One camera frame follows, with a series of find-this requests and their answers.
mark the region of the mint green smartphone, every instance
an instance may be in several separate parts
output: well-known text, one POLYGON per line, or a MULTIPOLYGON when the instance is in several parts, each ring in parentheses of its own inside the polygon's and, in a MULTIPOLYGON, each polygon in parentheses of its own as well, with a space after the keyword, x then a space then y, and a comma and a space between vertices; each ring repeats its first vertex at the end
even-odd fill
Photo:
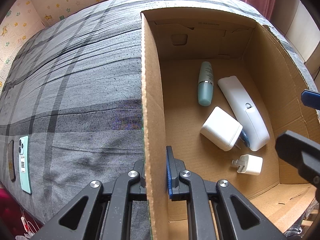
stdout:
POLYGON ((29 175, 29 152, 28 152, 29 136, 19 139, 19 171, 20 183, 23 191, 32 194, 30 175, 29 175))

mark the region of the teal bottle cap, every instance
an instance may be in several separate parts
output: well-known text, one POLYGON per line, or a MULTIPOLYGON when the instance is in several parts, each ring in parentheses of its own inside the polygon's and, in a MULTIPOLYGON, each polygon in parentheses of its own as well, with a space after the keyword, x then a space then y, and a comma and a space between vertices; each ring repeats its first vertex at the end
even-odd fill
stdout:
POLYGON ((198 102, 201 106, 209 106, 213 95, 213 85, 208 82, 198 84, 198 102))

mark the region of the small white charger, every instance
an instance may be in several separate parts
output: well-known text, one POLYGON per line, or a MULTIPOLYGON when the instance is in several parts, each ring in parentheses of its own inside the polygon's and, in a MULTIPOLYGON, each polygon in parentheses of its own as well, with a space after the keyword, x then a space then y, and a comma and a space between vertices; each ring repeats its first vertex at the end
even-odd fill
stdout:
POLYGON ((201 127, 200 133, 220 149, 228 151, 235 145, 241 131, 242 125, 216 106, 201 127))
POLYGON ((258 156, 245 154, 241 155, 238 160, 233 160, 232 165, 238 166, 238 173, 259 175, 262 168, 263 159, 258 156))

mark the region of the plaid bedsheet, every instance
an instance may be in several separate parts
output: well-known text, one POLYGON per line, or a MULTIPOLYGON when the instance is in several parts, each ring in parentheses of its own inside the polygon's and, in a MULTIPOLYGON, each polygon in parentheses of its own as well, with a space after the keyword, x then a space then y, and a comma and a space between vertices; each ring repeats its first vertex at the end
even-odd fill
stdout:
MULTIPOLYGON (((268 25, 310 88, 308 70, 284 37, 238 0, 109 0, 34 35, 16 56, 0 97, 0 180, 33 216, 47 222, 93 179, 107 182, 144 157, 141 16, 163 7, 233 12, 268 25), (30 136, 32 195, 21 190, 18 141, 30 136), (16 181, 7 147, 14 140, 16 181)), ((134 203, 132 239, 149 239, 147 203, 134 203)))

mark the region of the black cable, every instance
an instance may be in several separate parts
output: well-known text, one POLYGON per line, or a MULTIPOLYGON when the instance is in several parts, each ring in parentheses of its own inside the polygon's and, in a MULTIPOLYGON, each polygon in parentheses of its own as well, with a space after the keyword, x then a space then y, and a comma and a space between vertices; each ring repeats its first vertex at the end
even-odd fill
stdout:
POLYGON ((319 67, 318 73, 316 74, 316 76, 315 76, 315 78, 313 79, 313 81, 315 81, 315 80, 316 80, 316 78, 317 78, 317 76, 318 76, 319 72, 320 72, 320 67, 319 67))

